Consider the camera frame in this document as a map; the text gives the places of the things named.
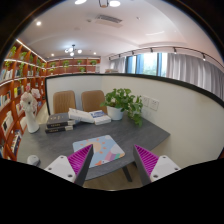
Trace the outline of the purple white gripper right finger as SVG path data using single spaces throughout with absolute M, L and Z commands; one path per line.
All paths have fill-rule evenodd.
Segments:
M 157 156 L 138 145 L 134 146 L 133 155 L 143 185 L 148 185 L 180 170 L 180 167 L 168 156 Z

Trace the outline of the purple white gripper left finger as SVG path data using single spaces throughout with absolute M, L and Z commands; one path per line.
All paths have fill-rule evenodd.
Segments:
M 65 180 L 82 186 L 93 156 L 93 145 L 90 144 L 66 157 L 60 155 L 45 170 Z

